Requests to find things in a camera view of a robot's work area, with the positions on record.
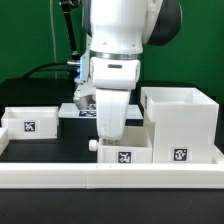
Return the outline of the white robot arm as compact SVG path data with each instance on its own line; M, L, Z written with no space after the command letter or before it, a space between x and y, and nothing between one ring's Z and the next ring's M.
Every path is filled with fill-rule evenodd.
M119 140L145 45L164 46L180 31L180 0L81 0L91 37L87 81L95 95L98 136Z

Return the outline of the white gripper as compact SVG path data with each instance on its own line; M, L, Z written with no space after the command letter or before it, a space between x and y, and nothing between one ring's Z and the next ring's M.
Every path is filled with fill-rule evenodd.
M90 74L96 88L98 135L102 139L119 140L124 132L131 91L140 76L140 61L92 57Z

